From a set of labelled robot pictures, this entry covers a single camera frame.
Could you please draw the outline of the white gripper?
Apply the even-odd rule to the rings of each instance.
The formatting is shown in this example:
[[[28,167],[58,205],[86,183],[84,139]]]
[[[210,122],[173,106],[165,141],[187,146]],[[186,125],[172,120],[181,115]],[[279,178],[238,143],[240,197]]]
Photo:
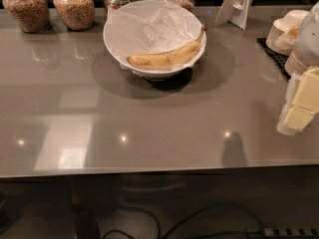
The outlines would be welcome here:
[[[284,135],[296,135],[302,132],[319,112],[319,68],[310,68],[302,75],[293,74],[288,83],[285,100],[277,131]]]

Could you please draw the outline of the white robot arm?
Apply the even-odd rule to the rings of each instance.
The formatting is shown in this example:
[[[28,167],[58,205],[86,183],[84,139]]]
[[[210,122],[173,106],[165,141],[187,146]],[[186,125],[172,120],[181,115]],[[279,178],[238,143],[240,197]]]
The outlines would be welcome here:
[[[285,70],[291,78],[277,131],[296,135],[319,114],[319,3],[303,19]]]

